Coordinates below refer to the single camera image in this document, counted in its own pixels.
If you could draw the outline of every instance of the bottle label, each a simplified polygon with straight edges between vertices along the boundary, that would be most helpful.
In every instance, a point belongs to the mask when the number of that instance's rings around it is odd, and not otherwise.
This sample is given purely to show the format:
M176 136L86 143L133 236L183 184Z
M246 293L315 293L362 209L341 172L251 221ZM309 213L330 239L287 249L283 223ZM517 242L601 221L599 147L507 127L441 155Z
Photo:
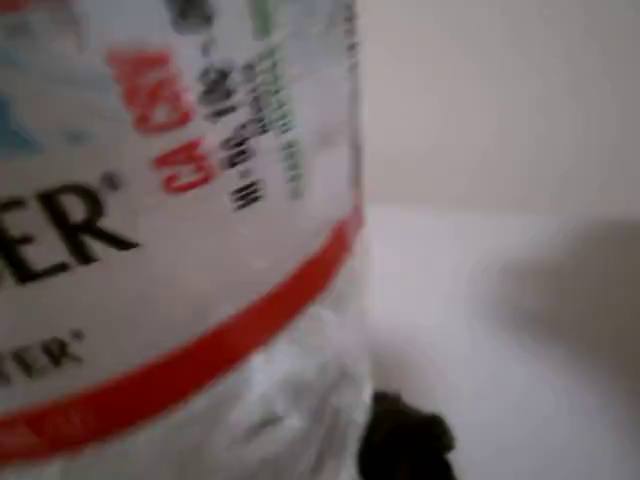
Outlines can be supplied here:
M0 0L0 462L150 419L327 287L351 8Z

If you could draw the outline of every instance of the white surface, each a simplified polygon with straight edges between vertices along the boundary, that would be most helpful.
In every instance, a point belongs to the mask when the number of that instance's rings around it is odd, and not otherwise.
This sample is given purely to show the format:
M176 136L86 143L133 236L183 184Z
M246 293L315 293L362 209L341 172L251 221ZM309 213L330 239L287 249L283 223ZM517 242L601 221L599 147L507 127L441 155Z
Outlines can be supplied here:
M369 211L378 374L463 479L640 478L640 223Z
M640 1L360 0L370 199L640 211Z

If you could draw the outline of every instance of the white wall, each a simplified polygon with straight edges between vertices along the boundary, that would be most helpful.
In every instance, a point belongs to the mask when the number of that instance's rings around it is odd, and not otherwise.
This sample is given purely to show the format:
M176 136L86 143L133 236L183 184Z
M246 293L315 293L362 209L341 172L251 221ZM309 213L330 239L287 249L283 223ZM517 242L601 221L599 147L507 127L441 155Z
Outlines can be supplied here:
M639 479L640 0L360 11L379 380L463 479Z
M361 0L373 201L640 212L640 1Z

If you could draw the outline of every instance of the plastic water bottle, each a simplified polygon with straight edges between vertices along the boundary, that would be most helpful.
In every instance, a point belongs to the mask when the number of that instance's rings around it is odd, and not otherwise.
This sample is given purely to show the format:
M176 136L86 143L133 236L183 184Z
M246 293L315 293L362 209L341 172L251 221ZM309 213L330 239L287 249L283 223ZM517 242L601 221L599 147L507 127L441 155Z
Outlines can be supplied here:
M348 0L0 0L0 480L354 478Z

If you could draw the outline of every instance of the red stripe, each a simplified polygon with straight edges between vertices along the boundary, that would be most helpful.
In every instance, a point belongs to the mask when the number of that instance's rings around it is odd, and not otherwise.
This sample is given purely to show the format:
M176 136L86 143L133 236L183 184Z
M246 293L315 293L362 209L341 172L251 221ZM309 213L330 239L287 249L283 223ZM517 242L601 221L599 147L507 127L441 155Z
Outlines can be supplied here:
M327 287L348 257L361 220L357 206L288 279L190 345L93 390L0 418L0 463L47 457L105 439L228 372Z
M29 0L0 0L0 13L15 13L26 10Z

